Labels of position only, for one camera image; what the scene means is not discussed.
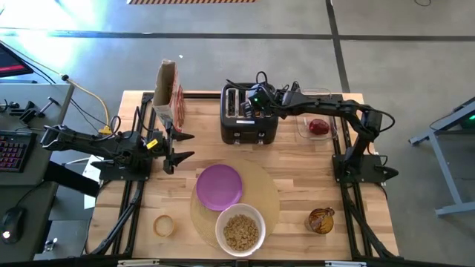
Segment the concrete floor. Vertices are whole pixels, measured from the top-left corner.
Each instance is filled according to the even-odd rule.
[[[156,33],[330,33],[325,0],[155,6],[128,6],[125,0],[58,2],[62,6],[56,1],[29,1],[33,7],[25,10],[25,1],[8,1],[0,26]],[[475,2],[432,2],[420,7],[412,0],[333,0],[340,34],[475,35]],[[112,114],[124,90],[153,90],[163,58],[178,62],[186,90],[219,90],[224,79],[251,81],[258,70],[265,70],[275,85],[297,79],[306,88],[341,92],[333,42],[327,40],[78,39],[48,38],[30,31],[2,40],[70,74],[101,96]],[[400,255],[475,265],[475,211],[437,218],[434,208],[452,204],[448,188],[430,145],[412,148],[407,143],[433,120],[474,96],[475,44],[342,42],[341,46],[351,92],[363,93],[367,104],[396,118],[396,126],[378,138],[376,148],[389,155],[388,165],[400,172],[387,183]],[[74,99],[103,118],[101,107],[91,97],[77,91]],[[93,133],[78,116],[70,108],[65,122]],[[55,153],[53,160],[67,162],[83,156]],[[460,188],[470,199],[475,182],[463,181]]]

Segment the keyboard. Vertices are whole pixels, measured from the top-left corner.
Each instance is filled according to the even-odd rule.
[[[0,131],[0,172],[23,172],[36,133]]]

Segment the cereal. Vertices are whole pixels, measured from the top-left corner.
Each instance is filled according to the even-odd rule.
[[[246,251],[258,241],[259,230],[253,219],[240,214],[228,221],[224,237],[232,249]]]

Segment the cardboard box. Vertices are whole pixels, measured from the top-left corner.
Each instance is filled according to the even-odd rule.
[[[158,70],[153,107],[162,124],[171,119],[175,128],[182,131],[185,122],[185,99],[177,64],[173,61],[164,59]]]

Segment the floor tape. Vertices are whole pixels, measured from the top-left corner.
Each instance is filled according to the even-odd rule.
[[[127,4],[228,4],[254,3],[257,0],[127,0]]]

